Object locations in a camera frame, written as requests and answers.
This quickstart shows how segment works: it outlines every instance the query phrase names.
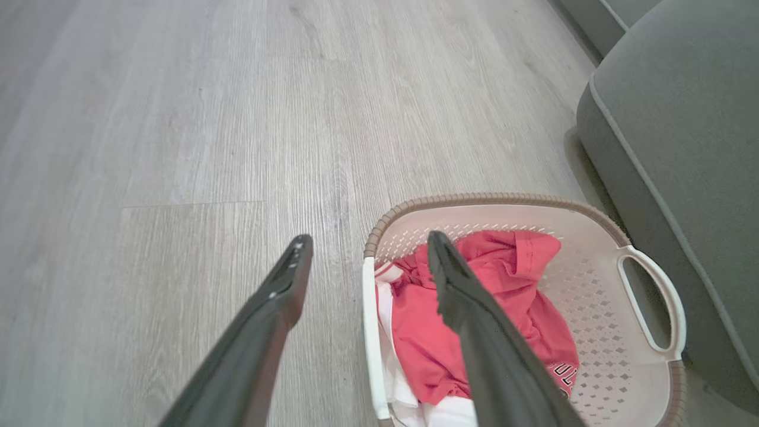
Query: brown basket rim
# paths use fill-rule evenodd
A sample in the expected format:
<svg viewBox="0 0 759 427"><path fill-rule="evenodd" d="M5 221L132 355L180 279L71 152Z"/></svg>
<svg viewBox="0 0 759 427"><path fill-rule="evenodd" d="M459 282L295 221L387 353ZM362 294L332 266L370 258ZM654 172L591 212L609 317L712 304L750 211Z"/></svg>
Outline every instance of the brown basket rim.
<svg viewBox="0 0 759 427"><path fill-rule="evenodd" d="M630 245L630 239L606 214L602 213L589 204L560 198L556 196L533 195L527 193L464 193L455 195L440 195L433 197L415 198L396 205L388 210L380 218L372 232L369 234L367 244L364 246L364 258L376 255L380 240L385 231L398 218L411 212L433 209L437 207L468 206L475 204L521 204L543 207L558 207L573 210L602 226L609 233L617 245Z"/></svg>
<svg viewBox="0 0 759 427"><path fill-rule="evenodd" d="M688 396L688 382L685 365L682 360L669 363L669 405L664 417L659 421L661 427L684 427L685 401Z"/></svg>

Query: gray sofa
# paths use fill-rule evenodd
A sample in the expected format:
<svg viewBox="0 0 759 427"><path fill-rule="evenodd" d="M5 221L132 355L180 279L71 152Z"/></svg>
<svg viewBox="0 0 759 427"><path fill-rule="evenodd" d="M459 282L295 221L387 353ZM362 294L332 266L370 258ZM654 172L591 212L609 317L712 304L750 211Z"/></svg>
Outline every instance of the gray sofa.
<svg viewBox="0 0 759 427"><path fill-rule="evenodd" d="M686 360L759 415L759 2L561 1L605 55L583 147L679 291Z"/></svg>

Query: gray laminate floor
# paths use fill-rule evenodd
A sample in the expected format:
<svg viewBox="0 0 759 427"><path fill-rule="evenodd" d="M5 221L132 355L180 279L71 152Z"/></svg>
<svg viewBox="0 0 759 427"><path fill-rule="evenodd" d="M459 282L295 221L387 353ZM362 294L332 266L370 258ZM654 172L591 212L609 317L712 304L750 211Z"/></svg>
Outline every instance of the gray laminate floor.
<svg viewBox="0 0 759 427"><path fill-rule="evenodd" d="M269 424L372 425L371 226L439 193L597 203L593 69L548 0L3 2L0 425L155 425L300 232Z"/></svg>

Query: white cloth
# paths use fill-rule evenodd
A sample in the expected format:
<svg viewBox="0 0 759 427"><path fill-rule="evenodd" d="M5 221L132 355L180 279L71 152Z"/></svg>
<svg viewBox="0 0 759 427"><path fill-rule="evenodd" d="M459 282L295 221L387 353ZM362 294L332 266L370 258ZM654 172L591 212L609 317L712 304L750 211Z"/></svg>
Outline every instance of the white cloth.
<svg viewBox="0 0 759 427"><path fill-rule="evenodd" d="M474 402L463 397L446 397L438 405L419 403L411 391L392 342L392 287L403 270L385 263L374 272L379 318L379 348L382 353L385 394L396 427L476 427Z"/></svg>

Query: laundry basket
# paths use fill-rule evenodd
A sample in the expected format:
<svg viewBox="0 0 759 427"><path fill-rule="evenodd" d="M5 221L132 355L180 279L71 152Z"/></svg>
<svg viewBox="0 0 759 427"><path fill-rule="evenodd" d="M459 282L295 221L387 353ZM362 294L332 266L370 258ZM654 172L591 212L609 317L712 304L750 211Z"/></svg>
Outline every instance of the laundry basket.
<svg viewBox="0 0 759 427"><path fill-rule="evenodd" d="M553 235L562 249L539 283L566 320L580 369L571 402L588 425L648 427L685 424L685 314L669 278L632 247L598 210L561 198L468 194L419 198L386 213L364 250L364 339L380 425L391 425L376 315L375 263L413 252L430 230L455 240L483 229L529 229ZM637 261L658 285L669 311L671 340L659 347L645 325L622 262Z"/></svg>

